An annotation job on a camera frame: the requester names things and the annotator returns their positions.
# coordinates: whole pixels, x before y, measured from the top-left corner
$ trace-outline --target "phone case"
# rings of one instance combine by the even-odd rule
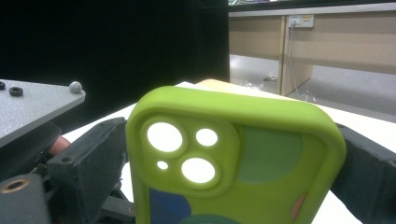
[[[179,87],[145,95],[126,134],[138,224],[310,223],[346,156],[314,105]]]

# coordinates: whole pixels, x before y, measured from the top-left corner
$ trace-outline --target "black backdrop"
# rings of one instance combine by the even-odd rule
[[[69,85],[64,132],[181,81],[229,80],[225,0],[14,1],[0,11],[0,78]]]

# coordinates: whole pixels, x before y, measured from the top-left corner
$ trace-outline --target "screw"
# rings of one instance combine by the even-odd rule
[[[71,93],[79,94],[82,91],[82,86],[79,82],[74,81],[70,84],[69,90]]]

